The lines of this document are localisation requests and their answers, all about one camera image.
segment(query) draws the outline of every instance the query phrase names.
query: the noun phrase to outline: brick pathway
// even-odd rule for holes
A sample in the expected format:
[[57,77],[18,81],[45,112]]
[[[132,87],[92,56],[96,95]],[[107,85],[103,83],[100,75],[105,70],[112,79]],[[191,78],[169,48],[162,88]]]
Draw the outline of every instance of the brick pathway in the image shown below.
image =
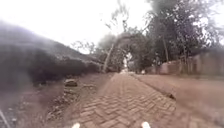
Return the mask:
[[81,128],[219,128],[127,74],[116,74],[74,119]]

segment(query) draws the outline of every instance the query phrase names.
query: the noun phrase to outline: stone wall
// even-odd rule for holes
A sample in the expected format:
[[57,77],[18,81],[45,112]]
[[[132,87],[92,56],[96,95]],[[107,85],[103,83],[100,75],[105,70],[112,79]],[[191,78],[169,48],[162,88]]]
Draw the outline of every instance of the stone wall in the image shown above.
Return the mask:
[[148,73],[160,74],[194,74],[194,75],[224,75],[224,53],[209,52],[182,60],[163,63],[159,67],[150,67]]

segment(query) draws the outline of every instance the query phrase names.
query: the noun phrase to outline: herringbone brick paving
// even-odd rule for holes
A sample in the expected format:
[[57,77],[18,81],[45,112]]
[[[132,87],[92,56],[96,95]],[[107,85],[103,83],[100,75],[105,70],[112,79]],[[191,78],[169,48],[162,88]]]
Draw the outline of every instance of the herringbone brick paving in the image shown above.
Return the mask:
[[81,128],[219,128],[128,74],[116,74],[74,122]]

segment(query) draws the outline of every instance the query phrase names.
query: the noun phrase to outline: shrub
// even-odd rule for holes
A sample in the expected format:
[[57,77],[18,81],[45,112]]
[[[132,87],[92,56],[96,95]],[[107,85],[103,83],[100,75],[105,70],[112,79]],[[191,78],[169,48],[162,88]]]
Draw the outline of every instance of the shrub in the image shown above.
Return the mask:
[[83,62],[80,59],[64,57],[57,59],[40,49],[20,46],[0,46],[0,84],[18,85],[18,80],[30,79],[33,83],[45,83],[47,80],[57,80],[69,75],[82,75],[99,72],[99,65],[93,62]]

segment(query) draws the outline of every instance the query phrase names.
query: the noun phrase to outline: overexposed sky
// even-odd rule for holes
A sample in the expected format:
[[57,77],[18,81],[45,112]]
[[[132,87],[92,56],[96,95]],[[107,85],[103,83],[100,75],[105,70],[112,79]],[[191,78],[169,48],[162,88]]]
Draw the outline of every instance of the overexposed sky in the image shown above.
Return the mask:
[[[129,25],[143,27],[150,5],[145,0],[122,3],[130,9]],[[117,0],[0,0],[0,19],[66,45],[77,40],[97,43],[111,32],[103,22],[117,7]]]

